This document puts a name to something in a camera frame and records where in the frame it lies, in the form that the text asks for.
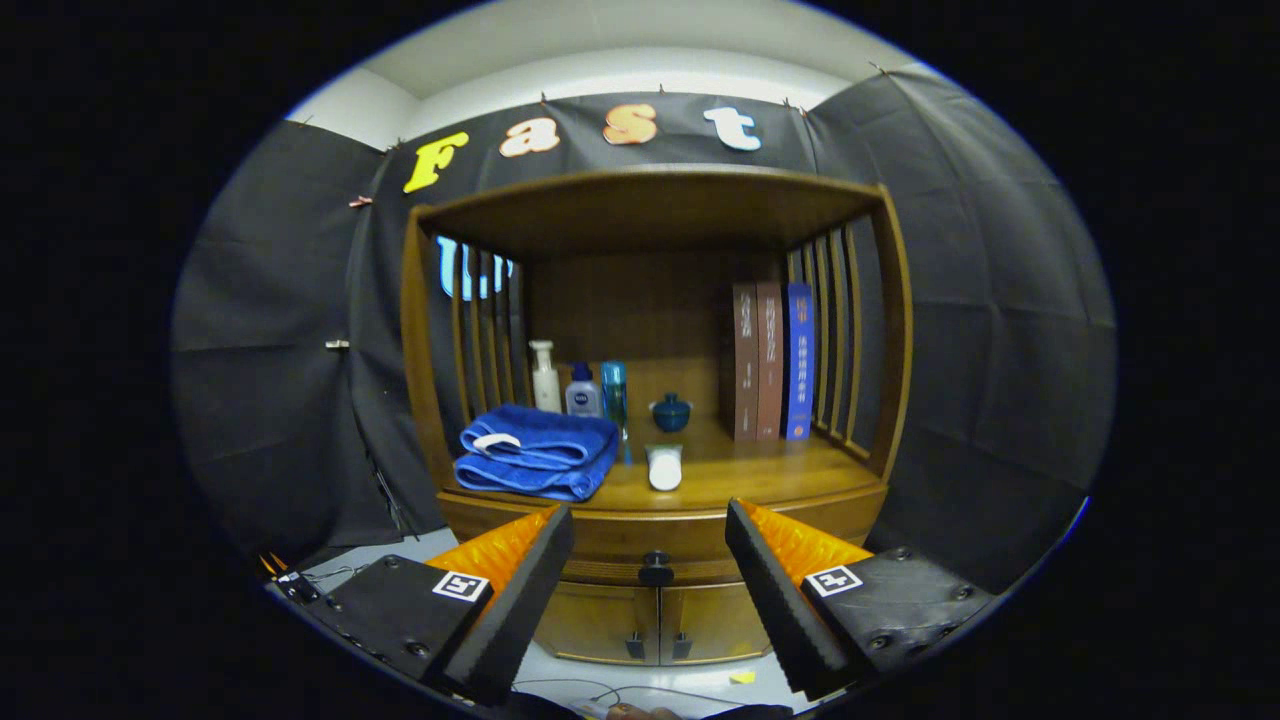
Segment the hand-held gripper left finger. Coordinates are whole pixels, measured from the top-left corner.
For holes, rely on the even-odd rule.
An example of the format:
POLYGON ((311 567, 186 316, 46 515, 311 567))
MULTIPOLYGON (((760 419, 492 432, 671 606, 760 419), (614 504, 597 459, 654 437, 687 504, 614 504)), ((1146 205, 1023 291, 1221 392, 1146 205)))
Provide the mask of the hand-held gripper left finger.
POLYGON ((285 601, 356 659, 416 691, 476 706, 511 693, 573 548, 553 503, 434 557, 388 550, 339 571, 288 571, 285 601))

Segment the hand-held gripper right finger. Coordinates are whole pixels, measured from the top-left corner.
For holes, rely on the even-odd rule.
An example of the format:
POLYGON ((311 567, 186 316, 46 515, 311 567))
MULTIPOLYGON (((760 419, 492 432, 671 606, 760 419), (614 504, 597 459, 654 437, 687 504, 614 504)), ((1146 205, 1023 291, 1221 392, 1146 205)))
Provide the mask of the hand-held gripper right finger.
POLYGON ((819 700, 899 675, 996 598, 908 546, 872 552, 732 498, 724 542, 791 691, 819 700))

